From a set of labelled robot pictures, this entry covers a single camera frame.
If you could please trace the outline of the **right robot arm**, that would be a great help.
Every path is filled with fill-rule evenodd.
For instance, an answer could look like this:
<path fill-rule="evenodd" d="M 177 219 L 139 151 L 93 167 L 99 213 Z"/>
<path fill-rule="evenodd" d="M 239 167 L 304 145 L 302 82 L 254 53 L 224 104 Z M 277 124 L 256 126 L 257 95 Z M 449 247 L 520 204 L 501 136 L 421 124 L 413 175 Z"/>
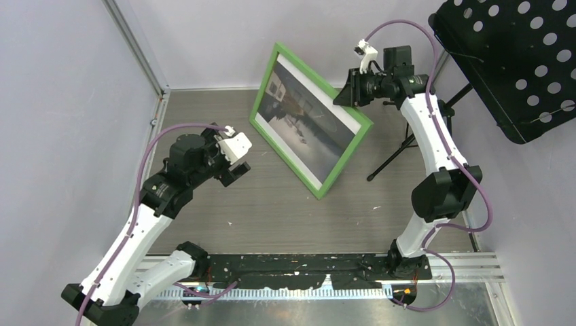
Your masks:
<path fill-rule="evenodd" d="M 355 52 L 361 63 L 349 70 L 333 103 L 363 107 L 377 98 L 391 100 L 412 129 L 403 146 L 416 141 L 425 163 L 426 177 L 411 193 L 414 214 L 392 242 L 385 262 L 386 273 L 402 279 L 423 266 L 427 243 L 436 229 L 468 208 L 482 171 L 468 165 L 456 148 L 439 102 L 431 93 L 429 76 L 414 72 L 410 46 L 384 49 L 382 66 L 375 61 L 377 50 L 367 41 L 361 40 Z"/>

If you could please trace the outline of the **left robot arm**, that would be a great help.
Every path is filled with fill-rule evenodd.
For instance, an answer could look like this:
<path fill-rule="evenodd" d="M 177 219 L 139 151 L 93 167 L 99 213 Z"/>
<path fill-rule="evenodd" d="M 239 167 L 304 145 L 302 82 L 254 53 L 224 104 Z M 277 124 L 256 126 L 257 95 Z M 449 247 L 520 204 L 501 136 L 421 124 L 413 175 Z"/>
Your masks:
<path fill-rule="evenodd" d="M 202 124 L 199 134 L 182 134 L 171 145 L 162 169 L 137 177 L 132 209 L 122 231 L 100 263 L 80 283 L 68 284 L 62 299 L 77 311 L 76 324 L 132 325 L 163 290 L 189 278 L 202 280 L 208 253 L 183 242 L 163 261 L 137 272 L 151 246 L 209 179 L 229 186 L 250 169 L 243 161 L 252 144 L 231 126 Z"/>

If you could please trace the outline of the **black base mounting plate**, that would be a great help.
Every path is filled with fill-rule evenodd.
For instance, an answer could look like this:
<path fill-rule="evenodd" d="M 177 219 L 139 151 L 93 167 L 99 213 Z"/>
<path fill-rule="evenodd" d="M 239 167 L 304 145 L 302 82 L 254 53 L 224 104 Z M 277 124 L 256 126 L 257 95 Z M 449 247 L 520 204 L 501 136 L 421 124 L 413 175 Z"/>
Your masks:
<path fill-rule="evenodd" d="M 432 279 L 427 258 L 415 269 L 393 270 L 386 255 L 374 253 L 216 254 L 200 271 L 191 279 L 218 289 L 234 281 L 238 289 L 318 289 L 325 281 L 338 290 L 377 289 L 386 281 L 412 285 Z"/>

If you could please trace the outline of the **black perforated music stand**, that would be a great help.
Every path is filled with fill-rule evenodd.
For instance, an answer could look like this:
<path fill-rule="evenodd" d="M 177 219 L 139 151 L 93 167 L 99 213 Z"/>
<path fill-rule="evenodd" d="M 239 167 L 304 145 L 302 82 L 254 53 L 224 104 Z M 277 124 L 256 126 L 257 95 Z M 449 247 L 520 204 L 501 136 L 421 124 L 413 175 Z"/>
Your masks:
<path fill-rule="evenodd" d="M 560 10 L 506 1 L 490 15 L 479 1 L 445 2 L 424 34 L 433 55 L 447 50 L 505 136 L 528 143 L 575 118 L 575 4 Z"/>

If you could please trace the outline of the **aluminium rail frame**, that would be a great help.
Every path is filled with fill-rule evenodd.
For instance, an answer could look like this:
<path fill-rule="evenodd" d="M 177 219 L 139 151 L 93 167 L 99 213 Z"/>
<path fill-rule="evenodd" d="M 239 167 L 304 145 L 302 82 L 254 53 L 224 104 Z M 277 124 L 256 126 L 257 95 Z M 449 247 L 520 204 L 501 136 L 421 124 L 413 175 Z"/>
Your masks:
<path fill-rule="evenodd" d="M 167 256 L 148 255 L 145 272 Z M 494 253 L 427 255 L 431 280 L 377 289 L 218 289 L 184 278 L 163 290 L 132 325 L 516 325 Z"/>

